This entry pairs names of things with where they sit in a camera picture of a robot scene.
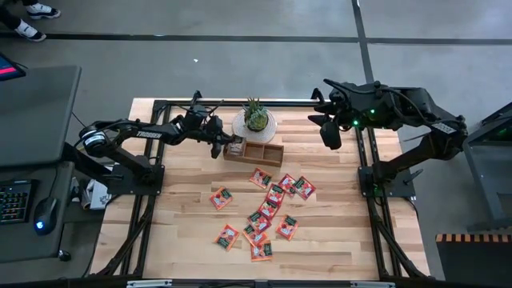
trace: white sneaker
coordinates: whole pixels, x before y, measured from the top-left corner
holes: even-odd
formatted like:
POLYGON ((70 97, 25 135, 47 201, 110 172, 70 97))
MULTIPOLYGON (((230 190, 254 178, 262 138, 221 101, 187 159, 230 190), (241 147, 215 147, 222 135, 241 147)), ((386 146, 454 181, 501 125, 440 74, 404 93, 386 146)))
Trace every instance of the white sneaker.
POLYGON ((46 35, 44 33, 37 31, 32 26, 26 24, 23 20, 18 28, 14 29, 14 31, 18 32, 18 34, 29 41, 41 42, 42 40, 46 39, 46 35))
POLYGON ((61 16, 61 11, 40 3, 25 6, 25 8, 26 12, 34 20, 39 20, 41 18, 53 19, 61 16))

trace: screen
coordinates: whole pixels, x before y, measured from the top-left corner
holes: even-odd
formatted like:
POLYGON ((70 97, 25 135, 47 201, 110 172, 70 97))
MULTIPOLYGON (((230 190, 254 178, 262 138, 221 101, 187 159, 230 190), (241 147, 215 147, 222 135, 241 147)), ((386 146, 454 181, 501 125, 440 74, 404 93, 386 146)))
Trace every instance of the screen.
POLYGON ((0 54, 0 81, 22 76, 25 76, 25 72, 12 64, 5 56, 0 54))

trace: computer mouse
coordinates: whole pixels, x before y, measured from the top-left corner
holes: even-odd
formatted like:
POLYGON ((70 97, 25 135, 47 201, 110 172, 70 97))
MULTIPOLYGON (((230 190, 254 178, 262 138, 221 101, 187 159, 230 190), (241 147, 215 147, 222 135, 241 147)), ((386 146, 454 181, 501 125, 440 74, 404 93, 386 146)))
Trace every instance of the computer mouse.
POLYGON ((35 233, 43 236, 53 231, 57 223, 58 200, 53 197, 44 198, 34 210, 35 233))

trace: black keyboard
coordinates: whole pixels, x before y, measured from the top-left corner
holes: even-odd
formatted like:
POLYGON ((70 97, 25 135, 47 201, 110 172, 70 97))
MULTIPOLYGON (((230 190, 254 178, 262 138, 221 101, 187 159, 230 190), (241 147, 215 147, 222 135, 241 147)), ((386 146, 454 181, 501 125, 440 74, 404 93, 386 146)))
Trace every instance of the black keyboard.
POLYGON ((0 224, 27 222, 35 180, 0 182, 0 224))

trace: potted plant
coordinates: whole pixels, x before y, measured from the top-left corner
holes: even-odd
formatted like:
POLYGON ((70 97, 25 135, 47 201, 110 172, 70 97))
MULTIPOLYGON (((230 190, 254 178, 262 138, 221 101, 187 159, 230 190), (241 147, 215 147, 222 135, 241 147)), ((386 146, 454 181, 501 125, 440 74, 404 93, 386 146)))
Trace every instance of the potted plant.
POLYGON ((246 121, 247 129, 253 132, 260 132, 266 128, 269 122, 269 116, 266 108, 260 104, 258 100, 254 98, 248 98, 248 106, 242 105, 245 114, 244 119, 246 121))

